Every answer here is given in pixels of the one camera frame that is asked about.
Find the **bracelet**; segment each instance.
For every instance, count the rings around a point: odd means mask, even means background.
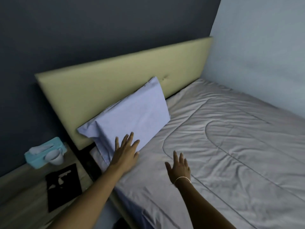
[[[182,176],[182,177],[178,177],[178,178],[173,182],[174,185],[175,185],[176,181],[177,181],[179,178],[186,178],[190,183],[192,183],[191,180],[189,180],[187,177],[183,177],[183,176]]]

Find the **left hand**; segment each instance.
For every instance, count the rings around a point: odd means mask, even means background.
[[[130,136],[127,134],[124,137],[121,146],[119,145],[119,138],[115,138],[115,152],[109,167],[116,167],[122,172],[122,174],[131,170],[139,158],[139,152],[135,153],[135,151],[140,143],[140,140],[136,140],[131,145],[133,135],[133,132],[131,132]]]

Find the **tissue box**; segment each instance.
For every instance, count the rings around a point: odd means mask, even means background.
[[[39,154],[33,155],[29,151],[27,151],[24,154],[25,160],[27,161],[28,164],[30,164],[33,168],[39,169],[43,167],[47,162],[44,160],[44,157],[47,155],[48,152],[55,150],[55,149],[61,149],[62,154],[67,152],[67,148],[64,146],[63,142],[60,140],[59,137],[55,137],[46,143],[43,143],[42,145],[48,145],[48,144],[53,144],[53,146]]]

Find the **forearm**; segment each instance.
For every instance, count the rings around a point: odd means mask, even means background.
[[[109,167],[49,228],[91,229],[122,174],[116,167]]]
[[[235,228],[222,214],[205,200],[187,180],[176,184],[188,209],[193,228]]]

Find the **beige upholstered headboard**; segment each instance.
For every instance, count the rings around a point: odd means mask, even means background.
[[[36,74],[54,111],[79,150],[92,141],[76,129],[158,77],[165,98],[200,77],[212,38],[202,38]]]

